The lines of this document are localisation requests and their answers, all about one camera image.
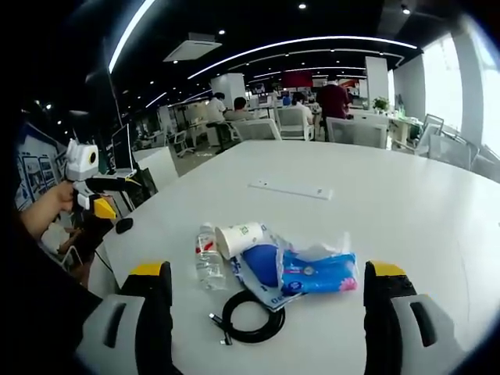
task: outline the plastic water bottle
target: plastic water bottle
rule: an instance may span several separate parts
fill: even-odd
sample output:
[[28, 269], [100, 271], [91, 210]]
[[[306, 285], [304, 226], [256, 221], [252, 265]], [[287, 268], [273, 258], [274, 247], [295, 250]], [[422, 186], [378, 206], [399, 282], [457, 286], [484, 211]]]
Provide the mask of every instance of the plastic water bottle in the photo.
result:
[[222, 255], [217, 251], [216, 235], [210, 223], [200, 227], [196, 238], [196, 272], [203, 287], [226, 289], [226, 272]]

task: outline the man in white shirt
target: man in white shirt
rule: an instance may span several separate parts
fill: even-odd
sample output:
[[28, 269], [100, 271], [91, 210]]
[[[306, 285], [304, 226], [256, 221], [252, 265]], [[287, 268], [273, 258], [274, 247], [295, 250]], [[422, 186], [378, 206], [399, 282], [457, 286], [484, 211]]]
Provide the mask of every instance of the man in white shirt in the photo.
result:
[[304, 122], [313, 125], [313, 113], [311, 109], [307, 108], [302, 103], [305, 101], [305, 96], [301, 92], [294, 92], [293, 100], [291, 101], [291, 108], [300, 108], [304, 116]]
[[216, 92], [210, 103], [206, 106], [207, 120], [209, 123], [219, 123], [224, 121], [224, 113], [227, 111], [222, 101], [226, 98], [222, 92]]
[[[207, 120], [209, 123], [222, 123], [225, 121], [224, 113], [227, 111], [226, 106], [222, 101], [226, 98], [222, 92], [216, 92], [209, 104], [206, 106]], [[217, 130], [214, 127], [207, 128], [206, 135], [209, 138], [210, 146], [218, 146], [219, 139], [217, 138]]]

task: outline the poster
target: poster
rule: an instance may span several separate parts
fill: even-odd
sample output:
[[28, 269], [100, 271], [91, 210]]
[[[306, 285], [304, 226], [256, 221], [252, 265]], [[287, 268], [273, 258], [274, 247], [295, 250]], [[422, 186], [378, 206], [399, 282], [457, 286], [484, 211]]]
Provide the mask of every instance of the poster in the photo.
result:
[[36, 201], [47, 191], [45, 180], [41, 172], [40, 163], [36, 156], [23, 156], [24, 173], [31, 191], [31, 198]]
[[16, 207], [19, 211], [23, 211], [33, 203], [33, 200], [31, 199], [30, 191], [27, 186], [23, 162], [19, 158], [17, 158], [17, 172], [19, 173], [20, 183], [16, 191]]
[[41, 156], [38, 158], [38, 162], [40, 163], [40, 169], [44, 177], [46, 188], [50, 189], [55, 185], [55, 175], [50, 159], [47, 156]]

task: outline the white chair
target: white chair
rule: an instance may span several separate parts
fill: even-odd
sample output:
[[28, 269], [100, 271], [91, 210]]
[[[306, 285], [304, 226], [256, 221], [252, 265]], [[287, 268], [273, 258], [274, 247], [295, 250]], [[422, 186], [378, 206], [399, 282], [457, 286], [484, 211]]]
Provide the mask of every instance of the white chair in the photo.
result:
[[182, 130], [178, 133], [175, 133], [173, 137], [173, 146], [175, 148], [176, 145], [180, 147], [180, 151], [176, 152], [177, 156], [182, 158], [186, 152], [195, 152], [193, 148], [189, 148], [188, 145], [186, 144], [186, 135], [187, 131]]
[[379, 123], [357, 123], [354, 125], [354, 144], [385, 149], [388, 126]]
[[327, 129], [329, 142], [354, 144], [354, 121], [327, 117]]
[[280, 132], [273, 119], [234, 121], [231, 125], [241, 141], [251, 139], [281, 141]]
[[354, 120], [327, 117], [330, 142], [385, 149], [388, 127], [377, 123], [359, 123]]
[[429, 153], [429, 143], [431, 135], [439, 135], [441, 133], [441, 125], [437, 125], [434, 123], [428, 123], [425, 127], [423, 134], [420, 136], [415, 147], [408, 146], [405, 143], [401, 143], [400, 141], [393, 140], [392, 142], [402, 147], [402, 152], [407, 152], [409, 154], [418, 155], [418, 156], [426, 156]]
[[314, 138], [314, 126], [309, 125], [300, 108], [278, 109], [280, 132], [283, 139], [302, 139], [310, 141]]
[[473, 161], [471, 170], [500, 184], [500, 162], [493, 162], [479, 154]]
[[429, 142], [429, 159], [470, 170], [472, 155], [467, 145], [432, 134]]
[[373, 123], [389, 127], [389, 118], [384, 115], [377, 115], [373, 112], [352, 114], [352, 119], [357, 123]]

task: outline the desk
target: desk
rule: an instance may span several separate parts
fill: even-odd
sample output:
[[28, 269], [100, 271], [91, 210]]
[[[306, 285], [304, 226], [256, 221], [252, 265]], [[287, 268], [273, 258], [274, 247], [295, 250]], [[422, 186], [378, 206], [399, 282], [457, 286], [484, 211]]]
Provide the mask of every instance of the desk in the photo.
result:
[[[259, 178], [333, 188], [334, 197], [325, 202], [248, 187]], [[434, 160], [354, 145], [245, 141], [138, 207], [130, 214], [134, 227], [108, 233], [104, 244], [119, 286], [140, 263], [171, 261], [173, 361], [183, 373], [359, 374], [366, 360], [363, 271], [369, 259], [402, 267], [416, 290], [455, 321], [464, 349], [480, 340], [500, 306], [498, 207], [498, 184]], [[283, 330], [269, 341], [220, 345], [221, 331], [207, 315], [220, 313], [239, 287], [231, 275], [227, 293], [198, 285], [195, 235], [207, 221], [260, 221], [299, 246], [334, 245], [348, 231], [359, 289], [293, 301]], [[240, 328], [263, 323], [251, 305], [239, 310], [237, 324], [247, 319]]]
[[393, 139], [406, 145], [409, 137], [410, 127], [418, 127], [421, 123], [411, 119], [402, 119], [395, 116], [389, 116], [389, 126], [396, 127], [397, 130], [393, 131]]

